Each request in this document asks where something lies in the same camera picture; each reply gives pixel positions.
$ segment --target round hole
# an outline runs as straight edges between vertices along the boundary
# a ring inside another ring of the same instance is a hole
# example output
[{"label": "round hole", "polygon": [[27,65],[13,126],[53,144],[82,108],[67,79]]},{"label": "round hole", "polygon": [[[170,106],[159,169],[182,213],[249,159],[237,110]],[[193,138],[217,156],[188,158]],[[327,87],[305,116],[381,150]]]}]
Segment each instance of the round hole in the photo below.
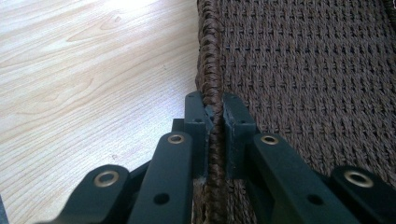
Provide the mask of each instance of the round hole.
[{"label": "round hole", "polygon": [[310,194],[306,197],[306,199],[308,199],[309,202],[311,202],[312,204],[315,204],[315,205],[323,204],[323,200],[316,194]]},{"label": "round hole", "polygon": [[277,138],[271,135],[265,135],[262,137],[262,142],[268,145],[276,145],[279,142],[279,140],[277,140]]},{"label": "round hole", "polygon": [[163,205],[169,202],[169,195],[166,193],[157,194],[154,197],[154,202],[158,205]]},{"label": "round hole", "polygon": [[179,144],[184,142],[184,136],[181,134],[173,134],[168,137],[168,142],[172,144]]},{"label": "round hole", "polygon": [[344,177],[350,183],[362,188],[371,188],[374,185],[370,177],[357,171],[346,171]]},{"label": "round hole", "polygon": [[104,171],[95,177],[93,183],[98,188],[105,188],[116,183],[119,178],[119,173],[115,171]]}]

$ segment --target brown wicker weave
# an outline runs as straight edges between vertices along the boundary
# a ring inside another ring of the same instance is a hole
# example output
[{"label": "brown wicker weave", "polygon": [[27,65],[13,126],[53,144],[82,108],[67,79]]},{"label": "brown wicker weave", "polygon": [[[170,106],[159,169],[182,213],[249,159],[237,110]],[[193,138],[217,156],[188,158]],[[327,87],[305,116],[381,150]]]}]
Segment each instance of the brown wicker weave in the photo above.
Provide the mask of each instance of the brown wicker weave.
[{"label": "brown wicker weave", "polygon": [[311,167],[365,168],[396,186],[392,1],[198,0],[197,87],[215,111],[194,223],[255,223],[244,183],[225,180],[221,95],[240,96],[262,132]]}]

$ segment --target metal grommet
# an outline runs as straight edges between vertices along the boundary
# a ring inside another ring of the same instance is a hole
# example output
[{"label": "metal grommet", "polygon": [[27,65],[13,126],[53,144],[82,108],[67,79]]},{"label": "metal grommet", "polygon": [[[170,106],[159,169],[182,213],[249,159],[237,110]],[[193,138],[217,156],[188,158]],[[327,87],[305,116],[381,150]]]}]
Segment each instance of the metal grommet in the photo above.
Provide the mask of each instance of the metal grommet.
[{"label": "metal grommet", "polygon": [[172,134],[168,137],[168,142],[172,144],[179,144],[184,142],[184,136],[181,134]]},{"label": "metal grommet", "polygon": [[261,140],[268,145],[276,145],[279,143],[279,140],[271,135],[265,135],[261,138]]},{"label": "metal grommet", "polygon": [[[107,180],[101,180],[101,178],[105,175],[111,175],[112,177]],[[98,188],[105,188],[116,183],[117,180],[119,180],[119,177],[120,177],[119,173],[115,171],[104,171],[96,176],[96,178],[93,180],[93,183]]]},{"label": "metal grommet", "polygon": [[362,188],[368,189],[374,185],[374,182],[370,177],[357,171],[346,171],[344,173],[344,177],[350,183]]}]

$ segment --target wooden floor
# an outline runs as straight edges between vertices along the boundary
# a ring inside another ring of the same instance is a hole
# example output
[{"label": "wooden floor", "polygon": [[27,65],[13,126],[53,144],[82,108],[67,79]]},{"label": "wooden floor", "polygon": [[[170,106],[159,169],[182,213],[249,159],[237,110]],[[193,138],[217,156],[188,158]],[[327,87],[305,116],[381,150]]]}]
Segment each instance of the wooden floor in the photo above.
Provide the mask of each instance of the wooden floor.
[{"label": "wooden floor", "polygon": [[133,170],[151,158],[195,90],[195,4],[0,3],[0,194],[10,223],[55,218],[98,166]]}]

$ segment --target dark green bracket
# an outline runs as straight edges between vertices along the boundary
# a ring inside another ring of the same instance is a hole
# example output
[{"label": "dark green bracket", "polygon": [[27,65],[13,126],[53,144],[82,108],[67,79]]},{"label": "dark green bracket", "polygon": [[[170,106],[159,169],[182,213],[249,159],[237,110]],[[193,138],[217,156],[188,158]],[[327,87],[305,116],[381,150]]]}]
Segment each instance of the dark green bracket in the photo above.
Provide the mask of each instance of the dark green bracket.
[{"label": "dark green bracket", "polygon": [[247,192],[260,223],[359,223],[279,135],[255,135],[247,154]]},{"label": "dark green bracket", "polygon": [[236,95],[223,95],[226,134],[227,178],[245,177],[245,146],[250,144],[256,132],[256,122],[248,113],[242,100]]}]

